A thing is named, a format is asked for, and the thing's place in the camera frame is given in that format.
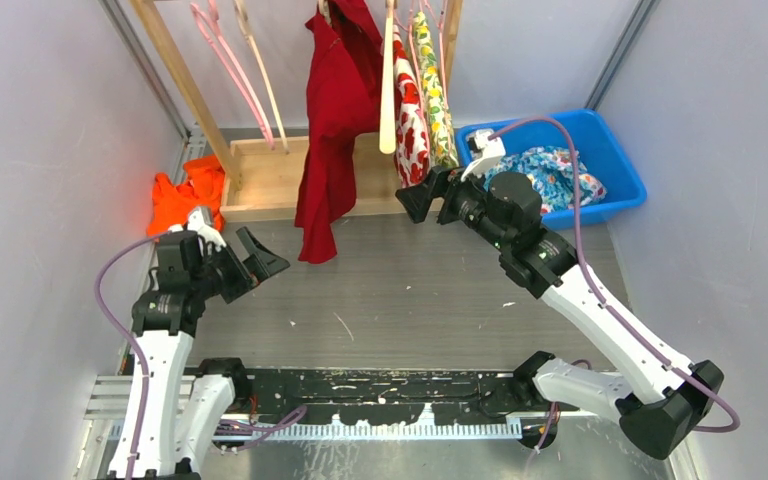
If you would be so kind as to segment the thin pink wire hanger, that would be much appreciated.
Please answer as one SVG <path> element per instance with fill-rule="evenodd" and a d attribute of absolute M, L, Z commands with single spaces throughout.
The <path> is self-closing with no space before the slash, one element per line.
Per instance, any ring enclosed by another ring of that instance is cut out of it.
<path fill-rule="evenodd" d="M 446 50 L 445 50 L 445 27 L 446 27 L 446 15 L 448 10 L 448 0 L 443 0 L 438 7 L 432 5 L 428 0 L 419 0 L 419 10 L 423 13 L 430 15 L 431 20 L 437 27 L 437 60 L 438 60 L 438 78 L 441 84 L 442 100 L 446 110 L 449 110 L 448 103 L 448 80 L 447 80 L 447 64 L 446 64 Z"/>

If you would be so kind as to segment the lemon print skirt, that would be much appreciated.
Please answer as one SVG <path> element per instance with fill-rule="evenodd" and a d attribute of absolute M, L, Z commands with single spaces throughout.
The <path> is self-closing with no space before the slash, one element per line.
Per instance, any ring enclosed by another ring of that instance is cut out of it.
<path fill-rule="evenodd" d="M 430 141 L 429 152 L 435 166 L 459 166 L 454 147 L 454 128 L 435 54 L 428 18 L 416 12 L 409 26 L 411 55 L 416 63 L 421 106 Z"/>

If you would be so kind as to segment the red poppy print cloth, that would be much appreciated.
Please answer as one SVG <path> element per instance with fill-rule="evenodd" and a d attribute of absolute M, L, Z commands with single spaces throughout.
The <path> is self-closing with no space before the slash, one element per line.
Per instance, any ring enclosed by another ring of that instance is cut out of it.
<path fill-rule="evenodd" d="M 401 187 L 406 188 L 424 180 L 431 158 L 416 75 L 398 31 L 393 32 L 392 45 L 397 108 L 394 164 Z"/>

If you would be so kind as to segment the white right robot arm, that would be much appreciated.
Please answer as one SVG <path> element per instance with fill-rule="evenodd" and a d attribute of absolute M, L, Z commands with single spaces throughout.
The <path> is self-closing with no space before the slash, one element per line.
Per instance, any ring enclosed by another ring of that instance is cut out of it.
<path fill-rule="evenodd" d="M 721 369 L 691 361 L 615 306 L 576 248 L 544 225 L 542 199 L 527 176 L 503 172 L 485 185 L 462 168 L 436 167 L 395 196 L 414 223 L 440 199 L 439 224 L 460 221 L 491 244 L 506 276 L 569 320 L 616 369 L 596 372 L 537 351 L 513 372 L 512 393 L 522 407 L 537 411 L 556 402 L 591 412 L 658 460 L 709 413 L 710 396 L 724 381 Z"/>

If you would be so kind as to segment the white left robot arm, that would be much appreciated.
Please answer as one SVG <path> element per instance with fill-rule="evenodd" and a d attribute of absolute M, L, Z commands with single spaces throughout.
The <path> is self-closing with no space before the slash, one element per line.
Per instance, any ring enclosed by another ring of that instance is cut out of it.
<path fill-rule="evenodd" d="M 156 264 L 149 287 L 131 309 L 125 328 L 96 285 L 96 301 L 125 337 L 134 359 L 123 431 L 107 479 L 198 479 L 221 418 L 245 409 L 252 385 L 239 358 L 209 358 L 194 375 L 186 405 L 179 404 L 186 361 L 206 303 L 230 304 L 286 270 L 274 254 L 241 227 L 236 235 L 243 257 L 204 231 L 170 231 L 150 237 Z"/>

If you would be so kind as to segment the dark red cloth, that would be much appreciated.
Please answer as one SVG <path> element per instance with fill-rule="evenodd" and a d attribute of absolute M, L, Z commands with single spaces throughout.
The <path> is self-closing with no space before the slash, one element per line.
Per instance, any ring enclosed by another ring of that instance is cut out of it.
<path fill-rule="evenodd" d="M 337 255 L 332 223 L 356 205 L 356 138 L 379 128 L 382 35 L 364 1 L 329 1 L 306 23 L 314 41 L 306 87 L 308 150 L 295 226 L 298 259 L 321 264 Z"/>

